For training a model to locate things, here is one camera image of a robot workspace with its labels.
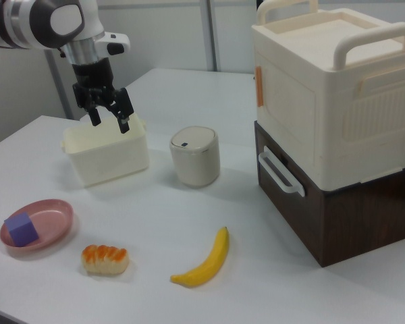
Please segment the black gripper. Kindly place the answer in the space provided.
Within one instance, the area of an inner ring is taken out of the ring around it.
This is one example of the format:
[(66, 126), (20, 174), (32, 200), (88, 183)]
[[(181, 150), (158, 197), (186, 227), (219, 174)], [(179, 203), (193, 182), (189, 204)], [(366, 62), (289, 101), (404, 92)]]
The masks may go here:
[(128, 91), (116, 89), (113, 85), (113, 72), (108, 58), (95, 63), (73, 65), (77, 83), (73, 85), (79, 108), (87, 111), (93, 126), (101, 123), (97, 106), (106, 107), (117, 118), (120, 132), (130, 130), (128, 121), (134, 113)]

